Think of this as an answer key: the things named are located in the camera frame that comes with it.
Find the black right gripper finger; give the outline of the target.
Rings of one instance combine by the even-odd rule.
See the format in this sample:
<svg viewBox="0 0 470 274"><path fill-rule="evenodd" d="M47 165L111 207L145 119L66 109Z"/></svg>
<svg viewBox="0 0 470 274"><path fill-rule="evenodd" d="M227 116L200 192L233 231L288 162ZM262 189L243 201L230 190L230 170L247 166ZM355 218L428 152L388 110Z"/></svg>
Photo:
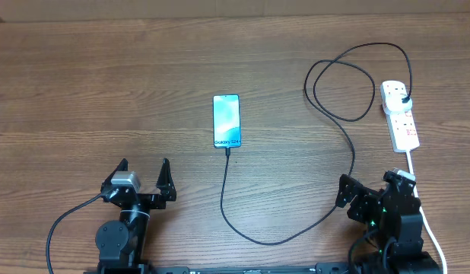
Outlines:
<svg viewBox="0 0 470 274"><path fill-rule="evenodd" d="M401 177L390 170L384 173L383 180L387 183L386 194L411 195L416 185L415 181Z"/></svg>
<svg viewBox="0 0 470 274"><path fill-rule="evenodd" d="M342 174L339 178L335 205L344 208L355 196L364 195L366 192L364 185L358 180L355 180L347 174Z"/></svg>

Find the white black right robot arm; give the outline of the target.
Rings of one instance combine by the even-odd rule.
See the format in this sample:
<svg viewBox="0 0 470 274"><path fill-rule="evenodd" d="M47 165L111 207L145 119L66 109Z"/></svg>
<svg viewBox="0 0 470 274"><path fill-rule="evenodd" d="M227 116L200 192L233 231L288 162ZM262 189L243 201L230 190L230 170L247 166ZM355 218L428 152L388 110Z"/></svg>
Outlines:
<svg viewBox="0 0 470 274"><path fill-rule="evenodd" d="M347 216L367 226L348 251L349 273L440 273L423 251L424 217L413 194L415 176L399 169L383 175L386 187L372 190L347 174L339 179L335 205L350 206Z"/></svg>

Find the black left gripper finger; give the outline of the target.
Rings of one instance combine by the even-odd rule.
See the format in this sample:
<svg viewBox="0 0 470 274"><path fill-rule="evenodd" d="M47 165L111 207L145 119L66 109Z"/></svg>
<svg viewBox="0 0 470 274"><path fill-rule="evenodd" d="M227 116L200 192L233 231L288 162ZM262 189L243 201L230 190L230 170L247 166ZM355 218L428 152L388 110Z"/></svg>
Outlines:
<svg viewBox="0 0 470 274"><path fill-rule="evenodd" d="M156 187L160 190L160 197L163 200L169 202L176 201L176 188L171 176L170 161L167 158L163 159Z"/></svg>
<svg viewBox="0 0 470 274"><path fill-rule="evenodd" d="M127 171L128 165L129 165L128 160L126 158L123 158L120 161L120 163L117 165L117 167L114 169L114 171L102 182L101 189L103 190L106 186L109 186L112 184L111 180L117 171Z"/></svg>

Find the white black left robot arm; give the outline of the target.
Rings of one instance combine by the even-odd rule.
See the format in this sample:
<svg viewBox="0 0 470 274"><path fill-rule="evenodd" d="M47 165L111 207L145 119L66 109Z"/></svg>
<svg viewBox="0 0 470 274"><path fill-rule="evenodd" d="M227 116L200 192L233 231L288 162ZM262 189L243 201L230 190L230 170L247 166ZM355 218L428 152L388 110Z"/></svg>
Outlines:
<svg viewBox="0 0 470 274"><path fill-rule="evenodd" d="M156 182L159 193L140 193L140 186L138 175L129 170L129 162L124 158L102 182L99 194L60 215L49 229L46 239L45 256L49 273L54 273L50 245L57 225L67 215L98 199L118 206L120 215L117 220L107 221L97 230L95 244L99 250L99 263L95 272L154 273L154 267L142 257L151 211L165 209L168 202L176 200L170 161L163 159Z"/></svg>

